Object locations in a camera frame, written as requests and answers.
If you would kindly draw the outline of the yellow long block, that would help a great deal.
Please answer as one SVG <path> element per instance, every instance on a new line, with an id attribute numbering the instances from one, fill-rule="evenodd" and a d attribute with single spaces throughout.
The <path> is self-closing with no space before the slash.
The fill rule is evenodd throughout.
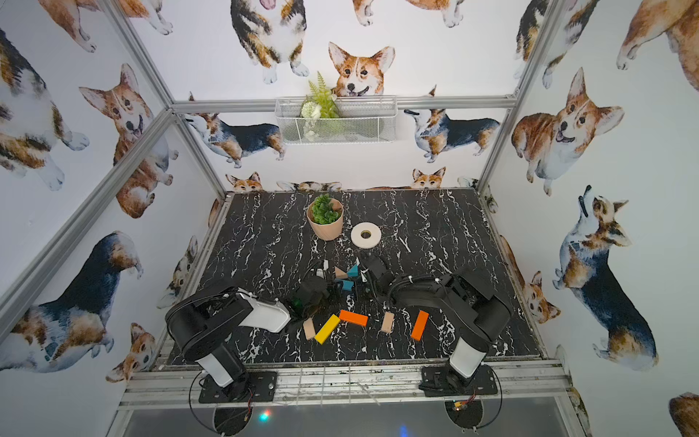
<path id="1" fill-rule="evenodd" d="M 332 335 L 333 331 L 337 329 L 340 324 L 340 317 L 333 314 L 329 317 L 329 320 L 323 325 L 323 327 L 316 333 L 314 340 L 319 344 L 324 344 L 326 340 Z"/>

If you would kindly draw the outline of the white tape roll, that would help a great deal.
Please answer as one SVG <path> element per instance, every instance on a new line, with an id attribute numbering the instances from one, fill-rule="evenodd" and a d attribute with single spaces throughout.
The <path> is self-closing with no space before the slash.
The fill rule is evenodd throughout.
<path id="1" fill-rule="evenodd" d="M 362 222 L 351 230 L 351 242 L 360 249 L 372 249 L 379 245 L 382 231 L 371 222 Z"/>

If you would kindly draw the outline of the small natural wood block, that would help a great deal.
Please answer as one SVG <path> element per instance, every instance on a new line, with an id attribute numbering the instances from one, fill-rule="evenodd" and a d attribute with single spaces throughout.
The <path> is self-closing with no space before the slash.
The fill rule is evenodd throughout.
<path id="1" fill-rule="evenodd" d="M 302 328 L 307 340 L 313 340 L 315 338 L 316 330 L 314 327 L 313 318 L 308 318 L 307 320 L 305 320 L 305 322 L 303 322 L 302 324 Z"/>

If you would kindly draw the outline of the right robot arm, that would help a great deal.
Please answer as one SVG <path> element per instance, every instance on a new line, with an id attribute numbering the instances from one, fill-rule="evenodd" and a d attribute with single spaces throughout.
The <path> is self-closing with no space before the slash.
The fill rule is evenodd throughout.
<path id="1" fill-rule="evenodd" d="M 359 258 L 359 272 L 371 293 L 393 307 L 435 308 L 455 329 L 449 366 L 461 378 L 473 377 L 513 316 L 513 306 L 487 280 L 467 267 L 440 277 L 396 276 L 376 255 Z"/>

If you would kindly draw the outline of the small teal block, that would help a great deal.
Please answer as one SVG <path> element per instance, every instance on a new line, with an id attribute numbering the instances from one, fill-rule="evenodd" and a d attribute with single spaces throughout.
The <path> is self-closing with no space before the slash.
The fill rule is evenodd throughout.
<path id="1" fill-rule="evenodd" d="M 360 276 L 360 269 L 359 269 L 359 266 L 358 266 L 358 265 L 352 266 L 352 267 L 348 270 L 347 275 L 348 275 L 349 278 L 357 278 L 358 276 Z"/>

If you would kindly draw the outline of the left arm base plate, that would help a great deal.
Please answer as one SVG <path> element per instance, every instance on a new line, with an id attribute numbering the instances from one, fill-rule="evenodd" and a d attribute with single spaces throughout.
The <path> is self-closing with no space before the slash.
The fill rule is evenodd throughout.
<path id="1" fill-rule="evenodd" d="M 272 402 L 279 374 L 276 371 L 253 371 L 221 388 L 214 379 L 207 375 L 200 383 L 198 402 Z"/>

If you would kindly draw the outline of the wooden triangle block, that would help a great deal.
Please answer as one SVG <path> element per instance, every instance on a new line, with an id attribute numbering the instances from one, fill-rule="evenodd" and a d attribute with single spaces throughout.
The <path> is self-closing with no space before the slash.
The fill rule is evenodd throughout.
<path id="1" fill-rule="evenodd" d="M 343 279 L 349 278 L 349 276 L 345 271 L 336 267 L 335 268 L 335 278 L 339 279 L 339 280 L 343 280 Z"/>

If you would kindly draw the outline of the green fern with white flower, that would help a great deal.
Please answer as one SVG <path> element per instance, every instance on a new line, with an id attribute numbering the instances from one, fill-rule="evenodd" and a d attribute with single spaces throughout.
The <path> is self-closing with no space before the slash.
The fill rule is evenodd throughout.
<path id="1" fill-rule="evenodd" d="M 322 74 L 317 80 L 309 81 L 309 94 L 301 105 L 303 136 L 309 141 L 320 141 L 340 134 L 340 111 L 336 95 L 326 83 Z"/>

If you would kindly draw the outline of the pink potted green plant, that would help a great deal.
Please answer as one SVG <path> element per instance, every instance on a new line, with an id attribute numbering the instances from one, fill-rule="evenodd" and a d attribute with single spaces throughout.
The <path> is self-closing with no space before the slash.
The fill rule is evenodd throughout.
<path id="1" fill-rule="evenodd" d="M 316 236 L 324 241 L 335 240 L 342 233 L 344 209 L 328 194 L 316 197 L 307 209 L 307 218 Z"/>

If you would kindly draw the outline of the natural wood block right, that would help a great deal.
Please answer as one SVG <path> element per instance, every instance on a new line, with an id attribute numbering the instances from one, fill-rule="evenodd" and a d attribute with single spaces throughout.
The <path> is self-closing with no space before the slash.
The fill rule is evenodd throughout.
<path id="1" fill-rule="evenodd" d="M 380 331 L 387 334 L 391 334 L 393 330 L 394 319 L 395 315 L 392 312 L 387 311 L 386 313 L 384 313 L 382 327 L 380 327 Z"/>

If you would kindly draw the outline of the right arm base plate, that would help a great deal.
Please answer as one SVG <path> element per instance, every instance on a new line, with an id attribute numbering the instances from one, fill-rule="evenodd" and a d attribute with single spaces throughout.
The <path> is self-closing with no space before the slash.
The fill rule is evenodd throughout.
<path id="1" fill-rule="evenodd" d="M 463 377 L 451 366 L 422 367 L 419 389 L 426 397 L 495 395 L 499 385 L 493 369 L 482 364 L 471 377 Z"/>

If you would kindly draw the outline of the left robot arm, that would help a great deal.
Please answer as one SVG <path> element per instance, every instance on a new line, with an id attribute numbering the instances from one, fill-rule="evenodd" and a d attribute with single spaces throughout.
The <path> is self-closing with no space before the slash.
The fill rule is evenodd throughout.
<path id="1" fill-rule="evenodd" d="M 232 399 L 250 388 L 249 373 L 240 355 L 225 341 L 240 328 L 281 333 L 297 327 L 329 302 L 340 287 L 315 275 L 301 280 L 285 300 L 254 296 L 230 279 L 207 286 L 202 292 L 174 305 L 165 321 L 181 355 L 196 362 Z"/>

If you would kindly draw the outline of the orange long block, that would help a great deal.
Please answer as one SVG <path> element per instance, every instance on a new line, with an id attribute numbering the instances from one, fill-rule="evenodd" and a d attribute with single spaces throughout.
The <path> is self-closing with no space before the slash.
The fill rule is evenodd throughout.
<path id="1" fill-rule="evenodd" d="M 430 315 L 427 313 L 427 311 L 419 311 L 411 332 L 411 338 L 415 340 L 415 342 L 420 342 L 422 340 L 429 316 Z"/>
<path id="2" fill-rule="evenodd" d="M 342 310 L 340 312 L 340 320 L 342 322 L 347 322 L 350 324 L 354 324 L 360 327 L 366 327 L 368 324 L 369 318 L 366 315 L 358 314 L 355 312 L 351 311 L 344 311 Z"/>

